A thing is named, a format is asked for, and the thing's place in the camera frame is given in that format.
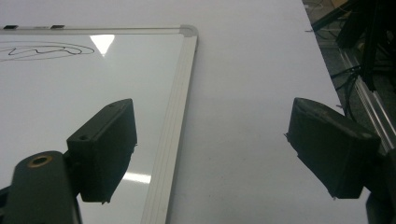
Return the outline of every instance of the black marker drawing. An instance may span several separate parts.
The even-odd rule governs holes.
[[[92,54],[95,50],[73,44],[40,41],[0,42],[0,63],[32,61]]]

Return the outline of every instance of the table surface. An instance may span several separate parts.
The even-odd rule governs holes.
[[[0,0],[0,22],[198,29],[169,223],[367,223],[367,191],[334,201],[283,135],[294,97],[342,112],[301,1]]]

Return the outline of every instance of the whiteboard frame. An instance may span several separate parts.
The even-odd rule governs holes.
[[[0,30],[0,35],[184,35],[177,70],[172,84],[165,122],[157,148],[148,196],[141,223],[165,223],[174,178],[177,152],[183,132],[183,119],[188,102],[193,59],[198,31],[191,25],[167,27],[68,27],[18,26]]]

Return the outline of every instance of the whiteboard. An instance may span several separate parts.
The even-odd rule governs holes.
[[[128,171],[111,203],[78,197],[82,220],[165,218],[196,43],[187,25],[0,31],[0,189],[19,161],[66,152],[67,137],[102,107],[132,98],[138,146]]]

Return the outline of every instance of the floor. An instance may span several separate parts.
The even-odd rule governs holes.
[[[320,19],[334,9],[334,5],[331,0],[303,0],[303,3],[311,23]],[[339,18],[338,21],[335,21],[316,32],[317,41],[330,75],[340,73],[347,69],[340,55],[340,49],[334,44],[335,38],[338,36],[345,21],[346,17]],[[358,59],[361,56],[361,46],[361,43],[357,43],[355,48],[352,49]],[[381,51],[379,51],[376,55],[376,64],[391,65],[391,62]],[[377,88],[377,91],[392,120],[396,120],[396,89],[394,84],[392,85],[392,83],[395,82],[395,77],[394,70],[392,76],[389,76],[389,73],[382,71],[375,74],[374,77],[375,87]],[[334,78],[332,82],[334,87],[337,88],[343,85],[347,79],[348,75],[344,74],[340,77]],[[350,103],[350,110],[352,111],[353,117],[356,121],[366,128],[374,131],[374,126],[370,121],[356,91],[353,89],[352,92],[346,96],[345,88],[341,88],[337,93],[342,107],[346,108],[348,100]]]

